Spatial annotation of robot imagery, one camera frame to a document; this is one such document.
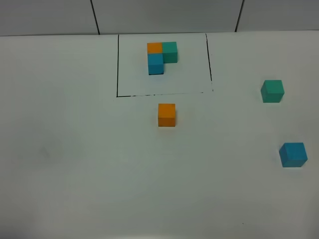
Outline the blue template cube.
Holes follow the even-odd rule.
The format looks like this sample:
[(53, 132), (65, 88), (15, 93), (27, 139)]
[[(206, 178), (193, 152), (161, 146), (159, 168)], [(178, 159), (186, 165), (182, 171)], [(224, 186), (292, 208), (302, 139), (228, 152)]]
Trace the blue template cube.
[(149, 75), (161, 75), (164, 73), (164, 62), (162, 53), (148, 54)]

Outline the green template cube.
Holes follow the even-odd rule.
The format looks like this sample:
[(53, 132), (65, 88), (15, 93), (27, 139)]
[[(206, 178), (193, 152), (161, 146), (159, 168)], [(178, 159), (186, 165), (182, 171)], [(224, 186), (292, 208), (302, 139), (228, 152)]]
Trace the green template cube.
[(163, 62), (167, 63), (177, 63), (178, 61), (178, 51), (176, 42), (163, 42), (162, 43), (162, 53)]

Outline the orange template cube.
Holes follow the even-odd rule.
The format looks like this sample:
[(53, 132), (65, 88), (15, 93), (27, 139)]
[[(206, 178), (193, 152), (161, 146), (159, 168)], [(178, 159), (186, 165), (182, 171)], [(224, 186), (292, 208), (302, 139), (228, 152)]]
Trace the orange template cube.
[(162, 43), (161, 42), (151, 42), (147, 43), (147, 53), (148, 54), (162, 54)]

